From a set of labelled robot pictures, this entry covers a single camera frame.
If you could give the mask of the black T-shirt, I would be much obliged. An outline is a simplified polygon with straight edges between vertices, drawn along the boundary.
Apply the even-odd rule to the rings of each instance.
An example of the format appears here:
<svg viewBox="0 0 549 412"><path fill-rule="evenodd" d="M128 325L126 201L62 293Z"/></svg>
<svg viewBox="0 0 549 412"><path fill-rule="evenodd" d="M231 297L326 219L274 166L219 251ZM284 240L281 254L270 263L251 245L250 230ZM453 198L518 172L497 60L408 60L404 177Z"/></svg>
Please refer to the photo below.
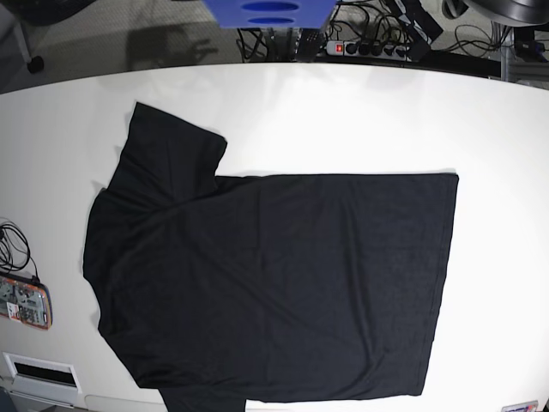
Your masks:
<svg viewBox="0 0 549 412"><path fill-rule="evenodd" d="M453 173L220 176L226 139L137 104L90 210L98 329L171 411L418 396Z"/></svg>

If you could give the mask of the white power strip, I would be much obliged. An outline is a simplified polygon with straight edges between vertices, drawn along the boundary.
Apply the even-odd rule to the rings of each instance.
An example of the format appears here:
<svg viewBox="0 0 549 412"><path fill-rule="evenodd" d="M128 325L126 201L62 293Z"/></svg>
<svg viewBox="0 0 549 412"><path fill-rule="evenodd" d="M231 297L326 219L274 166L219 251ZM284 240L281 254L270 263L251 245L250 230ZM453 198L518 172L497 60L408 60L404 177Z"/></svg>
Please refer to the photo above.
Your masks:
<svg viewBox="0 0 549 412"><path fill-rule="evenodd" d="M382 45L379 42L329 40L324 50L329 56L350 58L381 58L408 61L407 48L398 45Z"/></svg>

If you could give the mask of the orange-edged circuit board case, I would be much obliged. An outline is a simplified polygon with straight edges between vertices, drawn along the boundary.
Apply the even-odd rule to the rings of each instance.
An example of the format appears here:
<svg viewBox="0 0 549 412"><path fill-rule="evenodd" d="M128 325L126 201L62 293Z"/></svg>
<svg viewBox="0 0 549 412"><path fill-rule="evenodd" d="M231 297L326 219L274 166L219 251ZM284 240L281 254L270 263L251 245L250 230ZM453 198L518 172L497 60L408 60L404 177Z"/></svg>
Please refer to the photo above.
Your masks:
<svg viewBox="0 0 549 412"><path fill-rule="evenodd" d="M1 316L49 330L53 323L51 296L37 276L30 278L1 273Z"/></svg>

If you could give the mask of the black chair caster wheel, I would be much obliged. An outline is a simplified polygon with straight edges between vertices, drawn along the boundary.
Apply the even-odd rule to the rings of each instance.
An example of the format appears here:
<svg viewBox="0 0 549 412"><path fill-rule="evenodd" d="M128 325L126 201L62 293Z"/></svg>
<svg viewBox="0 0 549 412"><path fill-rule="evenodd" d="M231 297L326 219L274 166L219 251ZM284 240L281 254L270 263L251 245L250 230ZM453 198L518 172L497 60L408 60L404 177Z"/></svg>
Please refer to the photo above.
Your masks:
<svg viewBox="0 0 549 412"><path fill-rule="evenodd" d="M40 56L35 56L27 63L27 70L30 74L37 74L45 67L44 59Z"/></svg>

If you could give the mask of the sticker label at table edge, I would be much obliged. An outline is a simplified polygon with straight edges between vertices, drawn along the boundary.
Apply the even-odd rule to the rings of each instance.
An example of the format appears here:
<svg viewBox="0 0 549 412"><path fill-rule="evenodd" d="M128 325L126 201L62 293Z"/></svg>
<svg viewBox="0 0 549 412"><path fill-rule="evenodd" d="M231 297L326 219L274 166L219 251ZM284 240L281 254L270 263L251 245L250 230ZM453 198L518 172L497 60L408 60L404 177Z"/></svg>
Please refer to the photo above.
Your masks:
<svg viewBox="0 0 549 412"><path fill-rule="evenodd" d="M537 412L539 402L537 400L529 401L525 403L512 404L504 406L501 412Z"/></svg>

